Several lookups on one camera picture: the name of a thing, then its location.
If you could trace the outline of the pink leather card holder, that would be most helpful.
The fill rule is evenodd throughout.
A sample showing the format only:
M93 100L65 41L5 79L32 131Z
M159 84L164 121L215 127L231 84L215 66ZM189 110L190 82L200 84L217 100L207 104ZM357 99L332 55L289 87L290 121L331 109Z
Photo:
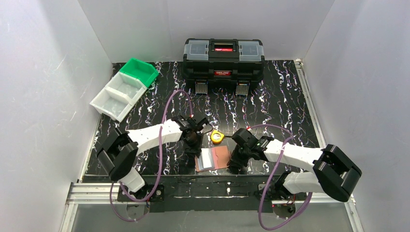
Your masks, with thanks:
M195 167L196 172L211 171L227 168L231 153L228 146L216 146L210 148L202 148L201 152L202 167Z

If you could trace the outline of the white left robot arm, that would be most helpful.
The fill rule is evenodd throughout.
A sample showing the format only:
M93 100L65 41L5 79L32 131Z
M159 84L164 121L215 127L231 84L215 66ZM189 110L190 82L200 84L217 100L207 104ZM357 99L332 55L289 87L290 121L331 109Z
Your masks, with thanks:
M209 126L207 118L175 116L161 124L137 130L112 130L96 148L96 158L113 182L119 182L129 192L136 193L146 182L134 168L136 157L163 144L183 141L189 151L200 151L202 136Z

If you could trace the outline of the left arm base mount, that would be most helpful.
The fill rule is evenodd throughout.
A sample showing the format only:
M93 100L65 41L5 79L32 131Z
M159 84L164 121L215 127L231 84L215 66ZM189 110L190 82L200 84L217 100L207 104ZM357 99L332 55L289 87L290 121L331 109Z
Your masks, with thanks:
M137 192L129 191L129 194L136 199L142 199L146 197L153 189L154 184L145 184L140 190ZM155 192L151 195L148 202L163 202L164 201L164 194L165 194L165 187L164 185L158 184ZM133 202L123 191L122 188L119 188L117 194L117 200L119 202Z

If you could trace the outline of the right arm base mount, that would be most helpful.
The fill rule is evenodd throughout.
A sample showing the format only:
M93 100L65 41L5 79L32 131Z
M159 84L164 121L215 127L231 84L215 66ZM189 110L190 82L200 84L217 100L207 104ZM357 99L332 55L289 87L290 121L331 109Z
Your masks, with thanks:
M304 201L307 197L306 193L292 194L283 186L285 178L294 172L284 172L275 183L271 183L265 195L265 202L284 201L284 203L272 204L273 212L279 218L290 218L296 213L296 201Z

